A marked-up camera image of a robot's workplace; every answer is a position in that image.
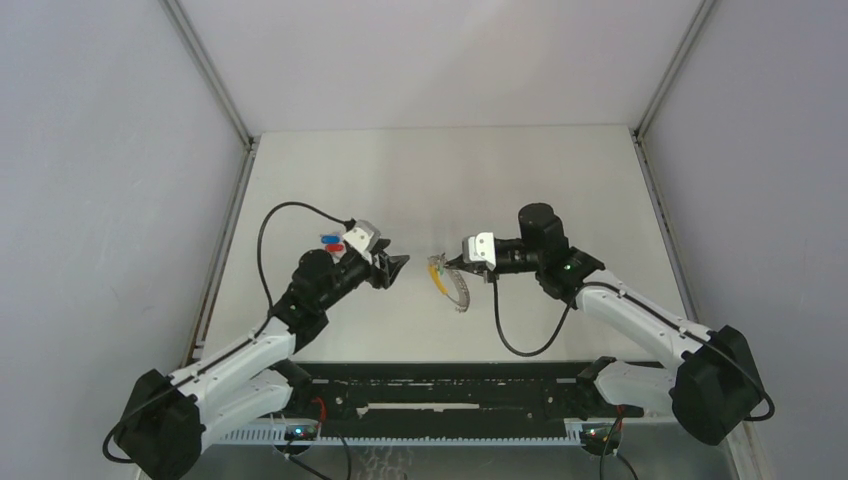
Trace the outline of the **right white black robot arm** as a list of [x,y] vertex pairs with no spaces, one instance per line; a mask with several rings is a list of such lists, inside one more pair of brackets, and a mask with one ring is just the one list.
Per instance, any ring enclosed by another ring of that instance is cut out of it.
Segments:
[[542,290],[633,341],[657,361],[644,367],[601,357],[581,373],[579,406],[592,416],[614,406],[670,415],[693,438],[715,446],[743,422],[764,422],[776,404],[763,384],[746,337],[675,315],[625,284],[605,264],[573,246],[546,203],[518,212],[520,235],[466,237],[453,259],[433,261],[434,274],[461,272],[495,285],[507,274],[531,273]]

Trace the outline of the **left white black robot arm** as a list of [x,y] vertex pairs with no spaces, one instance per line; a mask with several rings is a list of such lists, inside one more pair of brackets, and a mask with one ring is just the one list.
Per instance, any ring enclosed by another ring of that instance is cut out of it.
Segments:
[[151,479],[179,479],[222,436],[268,413],[290,417],[311,407],[311,388],[275,368],[312,342],[328,325],[328,310],[361,284],[389,288],[409,262],[379,240],[365,253],[340,259],[320,249],[304,253],[291,281],[266,318],[224,350],[163,374],[151,369],[135,382],[124,412],[107,434]]

